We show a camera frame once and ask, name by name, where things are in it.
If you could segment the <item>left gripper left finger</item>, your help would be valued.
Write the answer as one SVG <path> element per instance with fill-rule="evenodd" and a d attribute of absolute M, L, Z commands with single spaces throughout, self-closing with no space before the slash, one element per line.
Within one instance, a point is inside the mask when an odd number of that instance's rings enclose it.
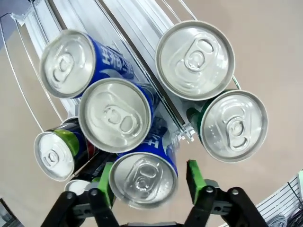
<path fill-rule="evenodd" d="M 79 227 L 86 218 L 94 218 L 98 227 L 117 227 L 112 212 L 115 196 L 109 185 L 112 162 L 107 162 L 99 182 L 89 184 L 81 195 L 71 191 L 61 193 L 45 220 L 43 227 Z"/>

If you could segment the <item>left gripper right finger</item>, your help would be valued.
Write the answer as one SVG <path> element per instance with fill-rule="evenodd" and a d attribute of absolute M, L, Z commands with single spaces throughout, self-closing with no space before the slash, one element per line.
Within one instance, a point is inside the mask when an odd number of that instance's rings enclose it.
<path fill-rule="evenodd" d="M 206 183 L 196 160 L 187 161 L 187 185 L 193 208 L 184 226 L 205 227 L 210 215 L 219 215 L 230 227 L 261 227 L 263 217 L 240 187 L 224 192 Z"/>

